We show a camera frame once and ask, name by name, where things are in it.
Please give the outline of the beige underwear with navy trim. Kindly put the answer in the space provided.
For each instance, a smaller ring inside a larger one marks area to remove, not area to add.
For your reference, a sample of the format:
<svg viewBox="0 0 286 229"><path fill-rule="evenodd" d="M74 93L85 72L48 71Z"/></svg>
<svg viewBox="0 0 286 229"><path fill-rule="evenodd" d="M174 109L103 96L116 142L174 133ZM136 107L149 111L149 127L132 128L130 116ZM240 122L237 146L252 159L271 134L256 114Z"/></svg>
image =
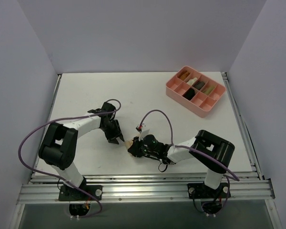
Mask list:
<svg viewBox="0 0 286 229"><path fill-rule="evenodd" d="M139 137L135 136L134 138L125 141L125 146L127 152L133 157L139 157Z"/></svg>

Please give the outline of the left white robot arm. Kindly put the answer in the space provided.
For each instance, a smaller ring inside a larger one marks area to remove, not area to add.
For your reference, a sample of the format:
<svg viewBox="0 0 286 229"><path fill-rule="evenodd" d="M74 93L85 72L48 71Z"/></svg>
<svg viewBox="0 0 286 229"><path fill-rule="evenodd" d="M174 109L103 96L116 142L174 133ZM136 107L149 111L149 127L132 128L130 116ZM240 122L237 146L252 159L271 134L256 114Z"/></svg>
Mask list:
<svg viewBox="0 0 286 229"><path fill-rule="evenodd" d="M49 125L39 148L39 158L50 165L64 178L66 186L70 187L69 194L75 200L86 196L85 178L74 164L77 140L92 130L101 129L111 144L119 144L124 137L118 120L115 119L116 107L106 101L101 108L89 110L84 118L60 124L53 122Z"/></svg>

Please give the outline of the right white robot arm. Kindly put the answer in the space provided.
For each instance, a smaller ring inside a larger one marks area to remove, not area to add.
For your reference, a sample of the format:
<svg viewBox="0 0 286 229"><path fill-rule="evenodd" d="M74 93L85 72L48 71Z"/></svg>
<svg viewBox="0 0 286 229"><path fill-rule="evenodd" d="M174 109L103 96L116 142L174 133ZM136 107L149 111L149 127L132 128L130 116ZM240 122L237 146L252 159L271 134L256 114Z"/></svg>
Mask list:
<svg viewBox="0 0 286 229"><path fill-rule="evenodd" d="M133 157L156 160L165 166L196 158L207 167L207 175L202 185L203 193L213 197L219 192L219 185L235 151L235 146L206 130L179 145L159 142L154 135L136 136L125 143L127 152Z"/></svg>

